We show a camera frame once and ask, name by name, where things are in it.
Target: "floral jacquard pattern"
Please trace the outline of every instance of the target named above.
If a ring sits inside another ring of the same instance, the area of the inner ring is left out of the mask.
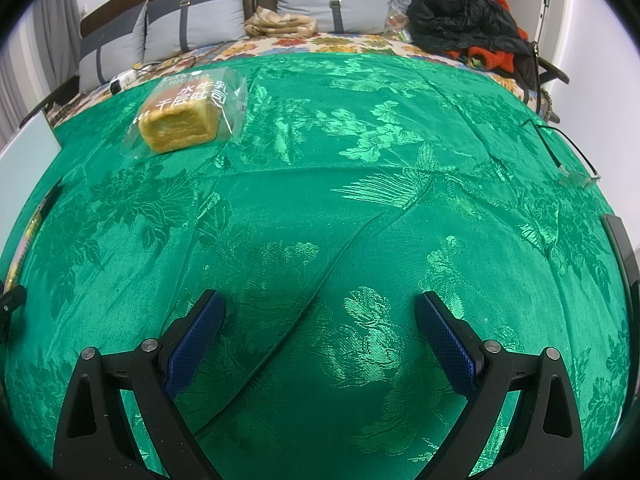
[[[198,239],[216,254],[218,263],[202,271],[196,290],[224,290],[226,315],[217,342],[205,357],[203,373],[196,375],[189,392],[177,397],[177,404],[202,405],[206,396],[207,418],[189,410],[184,414],[196,436],[220,444],[230,438],[268,455],[269,450],[279,449],[273,428],[260,415],[270,404],[255,402],[252,391],[277,388],[277,378],[254,378],[254,374],[273,351],[274,341],[286,335],[310,303],[312,293],[303,285],[306,268],[319,248],[302,242],[285,245],[280,240],[255,244],[256,228],[234,222],[228,200],[213,192],[200,197],[199,202],[195,215]],[[186,311],[196,299],[190,295],[180,300],[180,310]],[[211,381],[219,387],[208,388]],[[230,409],[218,415],[230,402]],[[219,416],[227,421],[224,430],[218,428]]]
[[[338,108],[327,116],[324,112],[317,112],[316,116],[321,121],[322,129],[332,136],[358,136],[358,147],[348,148],[340,152],[340,155],[351,159],[364,160],[365,162],[376,162],[382,150],[389,150],[394,153],[394,146],[420,142],[422,137],[411,131],[407,131],[399,126],[396,120],[393,106],[397,105],[393,101],[387,101],[382,105],[377,105],[371,111],[372,115],[382,124],[374,124],[369,121],[360,120],[352,112],[343,108]]]
[[[619,330],[617,340],[609,335],[609,350],[606,367],[610,377],[596,378],[593,383],[593,395],[589,401],[589,415],[586,420],[581,421],[584,428],[584,454],[587,462],[593,461],[602,450],[605,444],[602,441],[602,434],[613,433],[625,398],[629,352],[626,324]]]
[[[533,184],[532,194],[521,197],[520,210],[529,219],[520,225],[522,236],[556,266],[560,276],[571,268],[582,279],[586,271],[608,301],[610,278],[601,259],[605,247],[590,225],[591,218],[602,215],[602,206],[591,190],[561,189],[562,194],[551,196]]]
[[[18,392],[8,399],[14,420],[23,433],[37,435],[31,443],[41,456],[53,454],[58,414],[65,395],[64,388],[51,385],[67,384],[72,372],[71,363],[46,360],[38,350],[34,362],[23,363],[7,374],[11,381],[7,386],[12,392]]]
[[[419,282],[420,288],[424,292],[428,290],[436,292],[458,319],[465,319],[460,290],[470,292],[477,302],[487,304],[497,315],[499,323],[495,327],[492,337],[509,351],[524,352],[520,338],[515,330],[506,323],[500,308],[459,272],[455,257],[461,254],[464,249],[465,243],[462,240],[458,240],[455,236],[447,236],[441,243],[440,249],[428,254],[428,266],[424,279]]]
[[[108,230],[124,223],[131,228],[142,218],[142,247],[161,251],[174,228],[189,219],[188,211],[194,202],[193,187],[197,185],[182,170],[175,176],[162,178],[161,164],[139,165],[120,170],[93,186],[92,202],[98,203],[96,212]]]
[[[303,131],[309,131],[318,121],[305,105],[309,99],[280,99],[258,86],[253,105],[244,120],[242,160],[247,163],[267,164],[279,158],[286,164],[295,163],[301,156],[298,144],[305,142]],[[273,124],[272,135],[265,136],[265,124]]]
[[[385,74],[384,71],[373,70],[367,68],[362,71],[367,73],[364,77],[348,77],[343,75],[340,79],[331,81],[332,88],[343,88],[345,90],[353,90],[356,92],[378,92],[382,89],[388,89],[394,94],[398,94],[405,98],[413,98],[416,91],[428,90],[430,87],[421,80],[394,80]]]
[[[362,428],[352,439],[361,451],[400,454],[426,428],[444,434],[449,423],[440,415],[439,405],[444,398],[451,402],[455,394],[430,350],[424,348],[423,355],[404,362],[390,380],[390,386],[380,420]]]
[[[51,214],[57,226],[45,223],[38,233],[33,269],[52,292],[51,317],[56,319],[63,305],[73,301],[78,267],[88,262],[102,270],[102,264],[96,237],[99,216],[86,207],[81,194],[61,197]]]
[[[505,424],[502,414],[498,415],[498,419],[495,422],[494,429],[491,432],[489,440],[484,446],[484,449],[482,450],[480,458],[478,458],[476,465],[472,469],[470,473],[471,475],[475,475],[476,473],[484,471],[494,464],[495,457],[500,451],[500,446],[502,446],[504,437],[507,435],[507,429],[508,426]],[[411,462],[428,462],[440,447],[434,444],[428,438],[424,438],[423,440],[427,447],[426,451],[420,453],[420,455],[416,457],[410,458],[409,460],[411,460]]]
[[[385,109],[375,110],[381,116]],[[352,200],[375,202],[382,205],[409,209],[416,203],[441,198],[451,203],[458,212],[469,219],[482,219],[482,212],[475,203],[491,207],[509,208],[498,198],[492,198],[478,186],[478,178],[500,182],[510,180],[510,170],[496,157],[476,164],[472,173],[464,173],[457,166],[443,166],[437,161],[432,142],[423,143],[418,149],[417,160],[402,173],[376,173],[335,191]]]
[[[385,381],[401,364],[402,339],[390,320],[391,305],[372,288],[361,286],[344,300],[354,325],[318,327],[314,352],[335,386],[361,386]]]
[[[162,467],[162,461],[156,453],[151,437],[149,437],[146,430],[145,422],[138,409],[135,395],[128,390],[121,391],[120,395],[122,396],[122,404],[129,420],[131,433],[133,433],[133,437],[138,445],[138,451],[140,452],[142,460],[152,471],[166,475],[166,471],[164,467]]]
[[[479,92],[460,94],[445,90],[441,86],[430,82],[433,89],[439,92],[447,101],[459,111],[470,123],[487,126],[500,135],[520,142],[531,153],[540,149],[540,140],[533,128],[524,128],[522,124],[530,119],[530,111],[526,107],[514,108],[511,103],[513,96],[487,95]]]
[[[571,366],[569,366],[569,379],[571,386],[574,390],[575,401],[580,400],[580,393],[582,391],[582,384],[587,374],[587,366],[589,365],[589,354],[591,348],[585,348],[578,354],[578,357],[572,359]]]

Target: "plastic bag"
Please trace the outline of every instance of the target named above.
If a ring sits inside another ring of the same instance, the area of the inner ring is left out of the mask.
[[[405,0],[391,0],[385,30],[382,33],[383,38],[411,43],[411,34],[408,30],[409,18],[405,14],[407,7],[408,3]]]
[[[121,154],[146,158],[211,141],[240,142],[246,78],[228,67],[160,79],[138,109]]]

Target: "bed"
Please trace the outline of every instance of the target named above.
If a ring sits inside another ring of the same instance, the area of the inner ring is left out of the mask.
[[[24,265],[28,301],[4,370],[36,450],[51,460],[82,348],[129,350],[214,288],[227,300],[222,334],[176,403],[225,479],[414,478],[464,405],[417,335],[412,297],[434,290],[482,339],[561,351],[592,461],[628,375],[625,291],[600,223],[611,209],[597,186],[558,184],[522,126],[542,118],[509,80],[460,65],[379,36],[240,40],[51,112],[62,152],[0,258],[6,272],[62,178]],[[241,142],[121,156],[155,79],[205,66],[247,78]],[[545,139],[585,171],[560,137]],[[161,472],[135,400],[123,398]],[[515,401],[476,471],[492,464]]]

